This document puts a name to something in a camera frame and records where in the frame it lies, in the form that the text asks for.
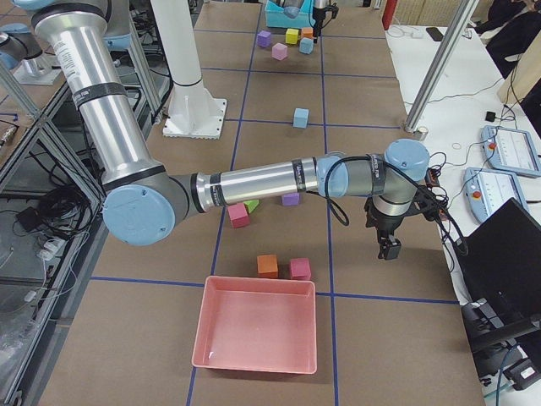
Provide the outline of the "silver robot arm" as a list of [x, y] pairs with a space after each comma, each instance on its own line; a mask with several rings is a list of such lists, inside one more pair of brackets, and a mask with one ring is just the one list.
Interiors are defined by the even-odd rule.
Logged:
[[19, 7], [52, 46], [89, 127], [105, 168], [103, 219], [123, 242], [154, 244], [211, 207], [294, 192], [364, 197], [367, 224], [384, 260], [399, 253], [394, 232], [405, 217], [439, 219], [441, 204], [423, 184], [429, 152], [410, 139], [391, 143], [383, 154], [334, 153], [212, 175], [169, 175], [147, 148], [110, 54], [130, 46], [128, 3], [21, 1]]
[[313, 29], [313, 41], [317, 43], [322, 35], [322, 30], [335, 19], [339, 13], [337, 3], [332, 1], [268, 1], [268, 4], [274, 4], [289, 19], [296, 19], [302, 11], [305, 3], [309, 8], [307, 11], [308, 24]]

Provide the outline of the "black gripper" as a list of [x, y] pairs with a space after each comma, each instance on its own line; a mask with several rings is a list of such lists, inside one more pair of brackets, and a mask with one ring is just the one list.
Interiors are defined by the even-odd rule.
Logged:
[[401, 241], [395, 231], [405, 217], [424, 215], [428, 221], [433, 221], [439, 214], [440, 207], [434, 195], [427, 190], [418, 190], [406, 202], [394, 202], [383, 195], [370, 197], [364, 204], [366, 212], [366, 227], [375, 228], [380, 246], [378, 258], [395, 260], [401, 250]]
[[313, 35], [314, 43], [317, 43], [321, 37], [323, 22], [330, 15], [330, 19], [335, 19], [338, 14], [338, 6], [335, 1], [314, 0], [312, 2], [312, 17], [314, 19]]

